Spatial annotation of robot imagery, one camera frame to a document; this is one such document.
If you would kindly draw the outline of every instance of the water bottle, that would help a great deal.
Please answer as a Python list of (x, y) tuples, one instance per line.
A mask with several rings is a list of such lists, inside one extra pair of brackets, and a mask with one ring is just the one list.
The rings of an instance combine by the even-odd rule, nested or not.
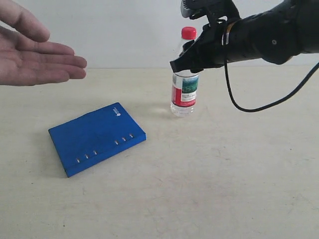
[[(181, 31), (181, 41), (178, 45), (178, 54), (183, 52), (183, 45), (194, 40), (197, 36), (196, 28), (184, 27)], [(170, 109), (178, 117), (186, 117), (194, 112), (197, 98), (198, 73), (190, 70), (180, 71), (173, 74), (172, 95)]]

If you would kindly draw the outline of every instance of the wire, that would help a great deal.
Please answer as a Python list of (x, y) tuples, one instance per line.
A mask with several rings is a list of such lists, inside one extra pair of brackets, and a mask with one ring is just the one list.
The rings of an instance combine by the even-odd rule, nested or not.
[(223, 37), (223, 45), (224, 45), (224, 50), (225, 50), (225, 54), (224, 54), (224, 67), (225, 67), (225, 76), (226, 76), (226, 83), (227, 83), (227, 88), (228, 88), (228, 93), (231, 99), (231, 102), (233, 103), (233, 105), (239, 109), (240, 111), (243, 112), (247, 112), (247, 113), (255, 113), (255, 112), (260, 112), (266, 109), (269, 109), (271, 107), (274, 107), (276, 105), (279, 105), (283, 102), (285, 102), (286, 100), (290, 99), (292, 96), (294, 96), (306, 83), (307, 81), (311, 78), (311, 76), (317, 71), (317, 69), (319, 68), (319, 62), (309, 71), (309, 73), (306, 75), (306, 77), (301, 81), (301, 83), (291, 92), (289, 93), (287, 96), (281, 98), (278, 101), (275, 101), (271, 104), (265, 105), (263, 107), (259, 107), (259, 108), (255, 108), (255, 109), (245, 109), (240, 107), (233, 96), (233, 93), (231, 91), (231, 87), (230, 87), (230, 83), (229, 83), (229, 75), (228, 75), (228, 60), (227, 60), (227, 44), (226, 44), (226, 38), (227, 38), (227, 21), (225, 20), (220, 20), (221, 22), (225, 23), (225, 29), (224, 29), (224, 37)]

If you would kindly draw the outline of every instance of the background wall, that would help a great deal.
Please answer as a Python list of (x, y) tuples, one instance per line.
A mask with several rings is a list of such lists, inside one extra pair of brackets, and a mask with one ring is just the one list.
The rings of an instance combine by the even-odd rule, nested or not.
[[(183, 26), (198, 31), (206, 19), (180, 15), (180, 0), (16, 0), (50, 30), (51, 40), (72, 46), (91, 68), (169, 67)], [(234, 0), (246, 17), (282, 0)], [(317, 55), (288, 64), (315, 64)], [(236, 65), (267, 65), (262, 60)]]

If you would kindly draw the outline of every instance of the open palm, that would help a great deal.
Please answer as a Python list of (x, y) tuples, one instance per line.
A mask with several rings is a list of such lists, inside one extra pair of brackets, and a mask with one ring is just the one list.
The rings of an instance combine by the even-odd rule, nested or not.
[(48, 42), (48, 30), (29, 11), (2, 0), (0, 20), (17, 30), (0, 27), (0, 85), (34, 86), (86, 76), (86, 60), (68, 46)]

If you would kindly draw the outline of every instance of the blue router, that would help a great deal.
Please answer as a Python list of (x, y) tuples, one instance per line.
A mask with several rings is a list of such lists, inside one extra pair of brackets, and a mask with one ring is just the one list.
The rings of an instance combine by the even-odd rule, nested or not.
[(146, 133), (120, 103), (49, 129), (68, 177), (146, 140)]

